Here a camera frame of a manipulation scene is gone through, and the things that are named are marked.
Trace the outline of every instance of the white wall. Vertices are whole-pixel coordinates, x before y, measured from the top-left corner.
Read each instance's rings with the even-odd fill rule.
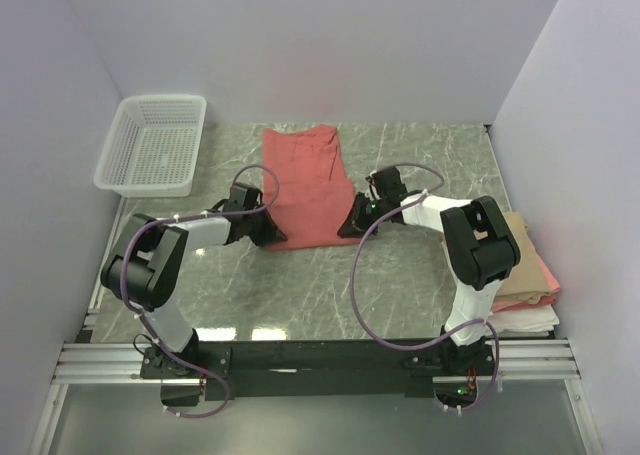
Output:
[[[607,453],[640,453],[640,0],[559,0],[492,129]]]
[[[69,0],[123,96],[223,121],[492,122],[557,0]]]
[[[0,452],[24,453],[113,220],[92,185],[119,95],[66,0],[0,0]]]

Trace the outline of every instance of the white plastic basket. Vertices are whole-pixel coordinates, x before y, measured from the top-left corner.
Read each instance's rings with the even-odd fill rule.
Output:
[[[120,102],[95,176],[124,197],[186,197],[191,191],[207,102],[145,95]]]

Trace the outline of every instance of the gray marble surface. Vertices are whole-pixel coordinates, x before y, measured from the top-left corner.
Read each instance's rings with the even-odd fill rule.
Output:
[[[121,224],[135,212],[155,217],[211,207],[228,194],[233,175],[262,161],[262,130],[304,130],[314,124],[219,125],[205,129],[191,195],[130,199]],[[412,161],[440,170],[442,196],[493,196],[509,209],[489,138],[479,124],[341,124],[342,158],[356,190],[376,167]],[[403,169],[411,189],[433,184],[419,169]],[[245,181],[261,186],[259,171]],[[176,287],[178,305],[203,340],[349,339],[365,333],[353,315],[348,275],[356,246],[267,252],[248,239],[185,257]],[[358,265],[357,298],[370,326],[384,337],[438,334],[451,309],[454,284],[438,235],[385,224]],[[102,294],[92,342],[130,342],[138,321],[110,292]]]

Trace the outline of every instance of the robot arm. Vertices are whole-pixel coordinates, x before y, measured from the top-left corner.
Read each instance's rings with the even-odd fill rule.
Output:
[[[238,212],[262,206],[262,192],[253,186],[235,183],[228,199],[221,200],[207,213]],[[159,338],[182,359],[197,356],[198,335],[184,319],[172,297],[184,253],[198,248],[228,245],[244,236],[257,246],[284,241],[282,233],[264,210],[251,215],[230,215],[156,226],[138,241],[128,266],[127,292],[130,302],[144,311],[144,316]],[[120,293],[120,274],[124,253],[133,235],[144,225],[155,221],[135,214],[124,227],[100,273],[102,285],[116,297]]]
[[[408,192],[397,168],[372,173],[367,180],[369,198],[363,193],[356,195],[338,234],[361,235],[384,213],[408,206],[390,220],[436,230],[446,241],[456,295],[444,331],[470,320],[486,320],[496,292],[520,261],[518,246],[495,200],[488,196],[457,200],[431,195],[415,205],[424,194]],[[471,325],[451,339],[459,347],[472,345],[484,336],[484,330],[483,325]]]

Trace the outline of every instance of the folded clothing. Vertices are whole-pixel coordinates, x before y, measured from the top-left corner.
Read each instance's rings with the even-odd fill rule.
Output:
[[[264,164],[280,181],[280,194],[269,213],[288,240],[267,250],[349,245],[357,238],[341,238],[354,199],[353,183],[346,177],[338,130],[319,125],[303,132],[283,134],[265,129]],[[264,177],[264,198],[275,193],[275,183]]]
[[[497,332],[509,330],[512,332],[541,332],[551,331],[560,320],[551,305],[531,308],[529,310],[511,310],[494,313],[489,316],[489,322]]]
[[[547,267],[542,258],[540,258],[540,255],[536,254],[536,257],[538,258],[538,263],[540,264],[545,278],[547,279],[551,293],[548,295],[542,295],[535,303],[530,301],[520,302],[518,300],[504,300],[502,298],[496,298],[493,305],[491,305],[491,311],[493,313],[501,312],[503,310],[522,310],[526,308],[544,307],[545,305],[550,305],[556,301],[556,294],[560,292],[561,289],[560,284],[558,283],[558,280],[556,280],[556,277],[551,273],[551,270],[549,270],[549,267]]]
[[[540,297],[551,294],[552,290],[527,235],[527,225],[518,212],[506,212],[504,218],[520,249],[520,263],[511,269],[511,274],[496,294],[496,300],[537,303]]]

